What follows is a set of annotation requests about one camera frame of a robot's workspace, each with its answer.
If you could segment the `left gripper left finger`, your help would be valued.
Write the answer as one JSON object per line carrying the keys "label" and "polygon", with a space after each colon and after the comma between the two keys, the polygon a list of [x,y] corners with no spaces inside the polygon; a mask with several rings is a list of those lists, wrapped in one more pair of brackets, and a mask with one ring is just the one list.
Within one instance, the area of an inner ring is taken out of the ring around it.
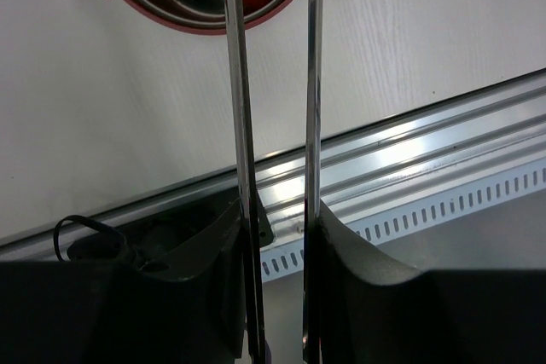
{"label": "left gripper left finger", "polygon": [[245,331],[240,206],[159,257],[1,265],[4,363],[232,363]]}

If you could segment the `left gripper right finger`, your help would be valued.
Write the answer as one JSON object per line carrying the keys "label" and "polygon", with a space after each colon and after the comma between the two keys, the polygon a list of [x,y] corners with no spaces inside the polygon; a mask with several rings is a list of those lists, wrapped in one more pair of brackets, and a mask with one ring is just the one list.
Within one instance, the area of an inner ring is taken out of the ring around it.
{"label": "left gripper right finger", "polygon": [[544,362],[542,270],[420,270],[327,206],[313,245],[313,331],[324,362]]}

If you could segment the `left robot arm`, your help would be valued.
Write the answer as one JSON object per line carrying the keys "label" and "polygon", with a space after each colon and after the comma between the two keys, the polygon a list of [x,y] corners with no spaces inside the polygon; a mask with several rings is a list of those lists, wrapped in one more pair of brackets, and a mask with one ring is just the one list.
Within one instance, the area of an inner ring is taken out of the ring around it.
{"label": "left robot arm", "polygon": [[[98,252],[1,265],[4,363],[270,361],[246,317],[238,205],[186,241],[140,243],[87,217]],[[309,363],[542,363],[545,273],[422,271],[389,257],[327,208],[305,239]]]}

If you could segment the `steel serving tongs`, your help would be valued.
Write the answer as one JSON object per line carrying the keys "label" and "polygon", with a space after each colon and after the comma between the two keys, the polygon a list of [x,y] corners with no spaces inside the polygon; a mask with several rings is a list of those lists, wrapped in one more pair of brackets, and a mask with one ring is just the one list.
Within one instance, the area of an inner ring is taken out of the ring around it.
{"label": "steel serving tongs", "polygon": [[[258,190],[253,151],[253,128],[248,83],[246,35],[242,0],[224,0],[229,51],[229,74],[235,126],[236,168],[243,227],[243,258],[247,306],[248,348],[254,363],[267,361],[261,260],[258,246]],[[312,264],[317,257],[315,242],[320,216],[321,173],[321,76],[322,0],[308,0],[308,67],[305,138],[305,222],[303,358],[320,361],[319,297]]]}

